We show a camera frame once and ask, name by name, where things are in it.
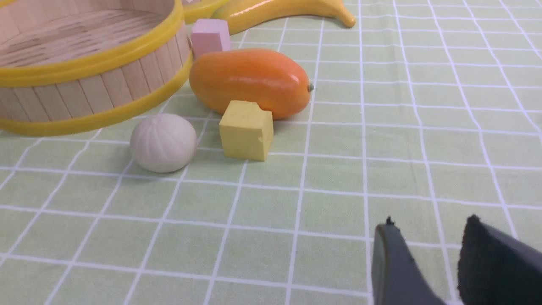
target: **toy banana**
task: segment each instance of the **toy banana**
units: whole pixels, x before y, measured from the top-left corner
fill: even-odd
[[[226,20],[233,35],[265,21],[296,15],[336,18],[348,28],[356,24],[343,0],[230,0],[211,18]]]
[[[196,22],[198,19],[210,18],[212,13],[216,11],[219,7],[223,6],[229,0],[201,0],[194,4],[185,5],[183,7],[184,11],[184,22],[186,24],[191,24]]]

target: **pink cube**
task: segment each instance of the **pink cube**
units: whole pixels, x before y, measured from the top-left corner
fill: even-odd
[[[231,48],[228,22],[220,19],[198,19],[192,27],[192,50],[194,58],[216,51]]]

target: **toy fruit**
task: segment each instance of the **toy fruit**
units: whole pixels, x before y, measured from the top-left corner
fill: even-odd
[[[343,0],[230,0],[211,18],[228,21],[233,35],[265,21],[295,15],[337,18],[348,28],[356,25]]]
[[[264,48],[210,52],[190,69],[190,87],[212,110],[224,114],[230,101],[244,100],[283,119],[303,110],[314,88],[295,61]]]

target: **yellow foam cube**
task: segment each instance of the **yellow foam cube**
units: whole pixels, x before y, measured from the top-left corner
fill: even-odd
[[[257,103],[232,100],[219,124],[224,155],[265,161],[273,141],[273,115]]]

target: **toy papaya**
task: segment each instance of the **toy papaya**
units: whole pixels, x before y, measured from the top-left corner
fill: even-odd
[[[199,56],[189,82],[196,97],[224,114],[230,101],[244,100],[284,119],[302,111],[314,89],[294,60],[264,48],[234,49]]]

